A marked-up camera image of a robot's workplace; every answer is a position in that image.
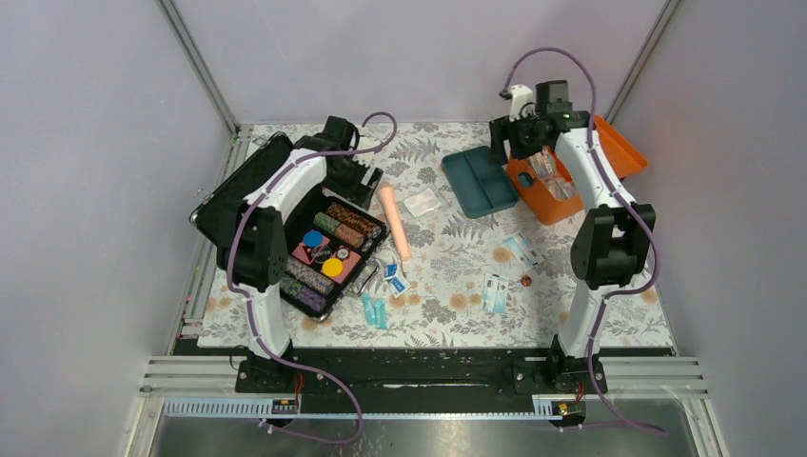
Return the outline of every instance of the blue tray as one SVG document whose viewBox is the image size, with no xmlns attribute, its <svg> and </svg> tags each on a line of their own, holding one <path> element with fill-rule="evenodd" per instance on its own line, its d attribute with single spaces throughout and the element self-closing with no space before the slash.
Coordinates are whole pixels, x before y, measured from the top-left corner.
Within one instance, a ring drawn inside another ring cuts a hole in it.
<svg viewBox="0 0 807 457">
<path fill-rule="evenodd" d="M 502 166 L 490 163 L 490 148 L 481 146 L 446 155 L 445 176 L 471 219 L 513 208 L 519 201 L 516 188 Z"/>
</svg>

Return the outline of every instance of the floral tablecloth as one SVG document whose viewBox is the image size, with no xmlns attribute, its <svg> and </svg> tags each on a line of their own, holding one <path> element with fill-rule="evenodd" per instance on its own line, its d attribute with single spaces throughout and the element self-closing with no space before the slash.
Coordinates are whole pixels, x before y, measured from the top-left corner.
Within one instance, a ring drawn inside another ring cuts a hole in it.
<svg viewBox="0 0 807 457">
<path fill-rule="evenodd" d="M 257 126 L 248 153 L 277 130 L 292 141 L 320 131 L 322 125 Z M 363 133 L 385 138 L 391 125 L 371 124 Z M 369 326 L 361 300 L 343 298 L 330 317 L 317 324 L 284 304 L 285 325 L 296 347 L 546 347 L 568 318 L 575 278 L 569 249 L 581 225 L 579 213 L 554 226 L 543 226 L 523 203 L 479 219 L 468 219 L 442 171 L 441 159 L 453 152 L 485 145 L 483 123 L 401 124 L 393 142 L 373 159 L 384 170 L 397 200 L 433 185 L 444 206 L 418 219 L 402 211 L 403 228 L 413 259 L 405 275 L 411 289 L 395 298 L 389 286 L 374 279 L 373 298 L 387 301 L 387 330 Z M 371 214 L 384 219 L 377 202 Z M 544 260 L 526 271 L 502 246 L 515 233 L 529 239 Z M 391 237 L 379 256 L 393 260 Z M 511 278 L 507 313 L 482 310 L 482 282 L 487 272 Z M 529 287 L 520 282 L 527 274 Z M 647 280 L 645 271 L 637 283 Z M 227 290 L 225 274 L 217 270 L 207 301 L 199 347 L 247 344 L 243 300 Z M 669 347 L 672 336 L 654 288 L 642 295 L 613 301 L 601 344 L 605 347 Z"/>
</svg>

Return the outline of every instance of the orange tray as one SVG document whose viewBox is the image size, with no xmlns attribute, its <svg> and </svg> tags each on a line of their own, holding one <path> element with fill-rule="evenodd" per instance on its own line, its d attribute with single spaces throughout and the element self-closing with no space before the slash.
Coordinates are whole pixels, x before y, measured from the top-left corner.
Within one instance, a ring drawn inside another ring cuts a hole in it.
<svg viewBox="0 0 807 457">
<path fill-rule="evenodd" d="M 608 158 L 608 161 L 611 162 L 611 167 L 614 168 L 614 172 L 620 179 L 636 174 L 647 168 L 647 159 L 611 127 L 605 119 L 596 116 L 594 123 L 597 125 L 597 132 L 600 133 L 602 150 L 605 152 L 605 156 Z M 558 160 L 557 164 L 558 174 L 563 176 L 566 181 L 572 181 L 563 163 Z M 507 164 L 506 172 L 507 176 L 510 178 L 510 182 L 516 187 L 519 196 L 524 203 L 532 209 L 532 212 L 535 213 L 542 224 L 551 226 L 582 210 L 582 200 L 579 196 L 572 197 L 568 200 L 556 199 L 543 184 L 543 181 L 535 175 L 535 171 L 532 170 L 528 161 L 511 160 Z M 527 173 L 534 181 L 531 187 L 525 187 L 521 181 L 519 181 L 519 175 L 522 173 Z"/>
</svg>

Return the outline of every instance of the yellow poker chip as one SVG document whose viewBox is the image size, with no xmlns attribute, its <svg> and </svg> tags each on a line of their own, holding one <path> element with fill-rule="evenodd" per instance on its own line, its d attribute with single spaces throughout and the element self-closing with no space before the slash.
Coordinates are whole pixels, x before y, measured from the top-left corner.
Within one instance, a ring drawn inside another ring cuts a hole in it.
<svg viewBox="0 0 807 457">
<path fill-rule="evenodd" d="M 323 264 L 323 274 L 330 278 L 339 276 L 342 272 L 342 261 L 339 259 L 328 259 Z"/>
</svg>

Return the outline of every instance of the white wall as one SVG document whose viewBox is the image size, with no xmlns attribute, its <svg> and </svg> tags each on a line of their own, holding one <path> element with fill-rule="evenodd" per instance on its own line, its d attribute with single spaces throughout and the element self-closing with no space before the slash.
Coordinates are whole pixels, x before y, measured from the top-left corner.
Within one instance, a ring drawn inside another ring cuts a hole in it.
<svg viewBox="0 0 807 457">
<path fill-rule="evenodd" d="M 226 131 L 155 2 L 2 9 L 0 455 L 109 456 Z"/>
<path fill-rule="evenodd" d="M 516 59 L 539 46 L 578 55 L 599 82 L 605 113 L 663 0 L 177 0 L 242 123 L 363 119 L 489 120 Z M 558 55 L 525 63 L 516 81 L 580 72 Z"/>
<path fill-rule="evenodd" d="M 629 187 L 732 456 L 803 453 L 805 24 L 803 0 L 685 2 L 616 123 L 651 161 Z"/>
</svg>

